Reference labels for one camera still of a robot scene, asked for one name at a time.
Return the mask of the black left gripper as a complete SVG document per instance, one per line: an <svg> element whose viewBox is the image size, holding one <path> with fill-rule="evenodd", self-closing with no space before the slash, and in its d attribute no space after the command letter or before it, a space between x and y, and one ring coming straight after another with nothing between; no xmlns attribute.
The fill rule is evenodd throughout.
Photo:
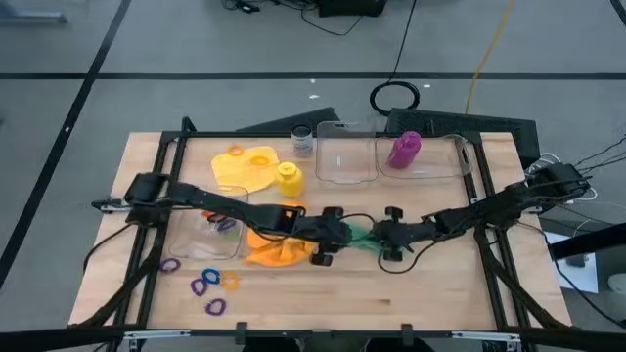
<svg viewBox="0 0 626 352"><path fill-rule="evenodd" d="M317 251L310 257L312 265L330 267L333 253L350 246L351 228L341 221L342 216L342 207L325 207L321 215L303 216L295 221L292 236L318 245Z"/></svg>

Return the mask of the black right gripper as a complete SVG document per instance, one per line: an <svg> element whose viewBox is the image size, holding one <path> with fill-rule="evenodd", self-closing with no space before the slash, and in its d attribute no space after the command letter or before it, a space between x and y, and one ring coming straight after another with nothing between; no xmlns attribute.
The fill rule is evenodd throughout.
<svg viewBox="0 0 626 352"><path fill-rule="evenodd" d="M376 223L372 228L373 240L382 246L382 258L386 261L402 261L401 249L413 253L410 244L425 240L432 240L437 232L436 225L426 220L422 223L403 223L403 210L388 206L385 214L389 219Z"/></svg>

